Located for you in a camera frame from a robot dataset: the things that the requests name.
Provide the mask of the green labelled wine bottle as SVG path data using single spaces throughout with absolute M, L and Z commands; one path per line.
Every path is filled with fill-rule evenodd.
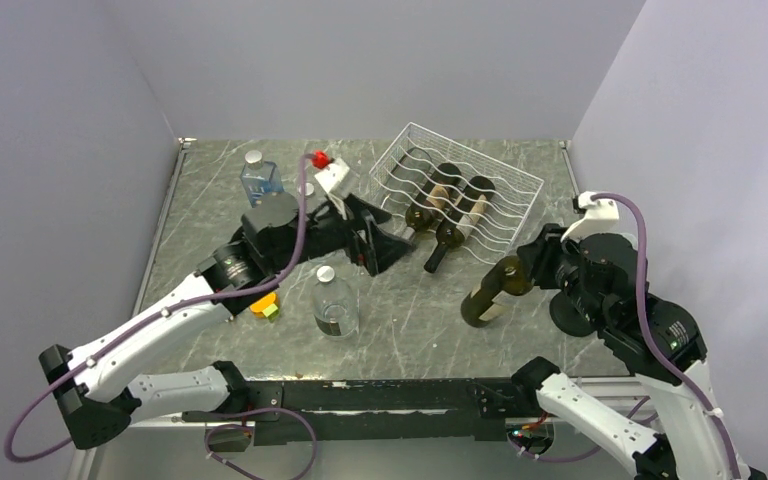
M 460 306 L 462 319 L 474 328 L 484 328 L 532 288 L 528 269 L 521 259 L 517 255 L 506 256 L 463 299 Z

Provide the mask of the dark olive wine bottle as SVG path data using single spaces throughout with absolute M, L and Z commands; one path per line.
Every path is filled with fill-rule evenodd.
M 406 226 L 415 232 L 428 230 L 446 209 L 460 180 L 461 171 L 456 165 L 440 164 L 405 211 Z

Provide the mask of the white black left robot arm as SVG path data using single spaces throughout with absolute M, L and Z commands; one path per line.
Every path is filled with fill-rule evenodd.
M 386 271 L 412 249 L 383 229 L 389 218 L 354 195 L 308 211 L 288 193 L 268 194 L 242 215 L 227 244 L 154 305 L 88 344 L 46 349 L 39 361 L 72 444 L 95 448 L 134 423 L 178 412 L 239 417 L 251 401 L 232 362 L 177 374 L 150 374 L 148 365 L 248 309 L 299 263 L 341 251 L 371 275 Z

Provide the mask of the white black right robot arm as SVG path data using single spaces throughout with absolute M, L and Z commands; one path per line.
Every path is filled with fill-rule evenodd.
M 512 377 L 519 412 L 544 409 L 566 420 L 635 479 L 765 478 L 723 432 L 698 325 L 680 305 L 648 292 L 641 249 L 615 233 L 572 240 L 547 224 L 517 256 L 532 286 L 555 291 L 555 325 L 572 336 L 596 334 L 643 386 L 662 428 L 624 417 L 543 357 Z

